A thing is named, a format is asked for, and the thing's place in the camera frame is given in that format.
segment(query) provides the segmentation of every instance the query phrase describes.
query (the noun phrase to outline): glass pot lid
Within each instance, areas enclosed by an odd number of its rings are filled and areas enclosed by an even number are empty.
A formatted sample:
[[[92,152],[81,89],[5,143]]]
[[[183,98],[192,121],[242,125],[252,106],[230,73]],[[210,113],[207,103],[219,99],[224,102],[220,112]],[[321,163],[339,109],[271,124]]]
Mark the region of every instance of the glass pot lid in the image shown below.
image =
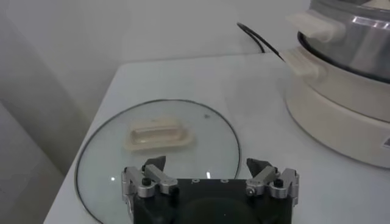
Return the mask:
[[[233,127],[217,111],[187,100],[155,100],[129,108],[105,124],[82,149],[75,187],[85,209],[104,224],[129,223],[121,171],[166,156],[174,178],[235,178],[240,147]]]

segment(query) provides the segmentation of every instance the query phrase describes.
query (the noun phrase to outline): black screw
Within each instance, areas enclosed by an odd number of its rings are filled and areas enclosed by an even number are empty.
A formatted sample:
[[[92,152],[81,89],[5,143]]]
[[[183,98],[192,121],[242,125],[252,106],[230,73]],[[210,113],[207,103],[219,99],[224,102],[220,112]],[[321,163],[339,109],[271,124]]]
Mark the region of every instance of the black screw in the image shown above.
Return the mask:
[[[283,180],[282,179],[276,179],[274,180],[274,186],[275,187],[283,187]]]
[[[143,186],[150,186],[152,184],[152,180],[149,177],[142,178]]]
[[[245,193],[247,196],[254,196],[256,194],[255,192],[255,189],[251,188],[251,187],[248,187],[247,189],[245,189]]]

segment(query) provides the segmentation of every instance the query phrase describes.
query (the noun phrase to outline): table surface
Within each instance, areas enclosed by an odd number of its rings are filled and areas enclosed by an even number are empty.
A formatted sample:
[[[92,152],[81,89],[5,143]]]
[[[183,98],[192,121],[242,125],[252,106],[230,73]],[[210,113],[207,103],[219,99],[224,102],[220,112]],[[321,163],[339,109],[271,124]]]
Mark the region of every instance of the table surface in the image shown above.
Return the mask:
[[[82,147],[100,125],[128,107],[154,99],[194,100],[218,110],[235,127],[242,146],[239,178],[250,177],[244,166],[249,157],[298,171],[293,223],[388,223],[390,170],[340,155],[305,133],[285,107],[290,76],[272,54],[123,65]],[[76,197],[75,162],[45,224],[96,223]]]

